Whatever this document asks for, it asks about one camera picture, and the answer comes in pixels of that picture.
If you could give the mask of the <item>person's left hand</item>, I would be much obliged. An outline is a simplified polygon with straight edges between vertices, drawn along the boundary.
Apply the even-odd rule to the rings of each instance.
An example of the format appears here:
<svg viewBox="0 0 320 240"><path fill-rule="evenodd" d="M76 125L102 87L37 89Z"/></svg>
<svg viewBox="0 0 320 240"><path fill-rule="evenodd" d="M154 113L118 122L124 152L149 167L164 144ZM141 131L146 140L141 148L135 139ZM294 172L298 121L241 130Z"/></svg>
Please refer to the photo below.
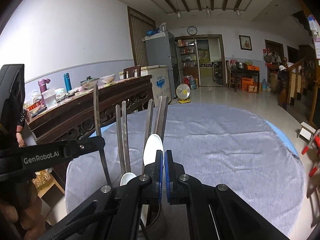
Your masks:
<svg viewBox="0 0 320 240"><path fill-rule="evenodd" d="M42 202L29 173L1 182L1 239L38 239L46 231Z"/></svg>

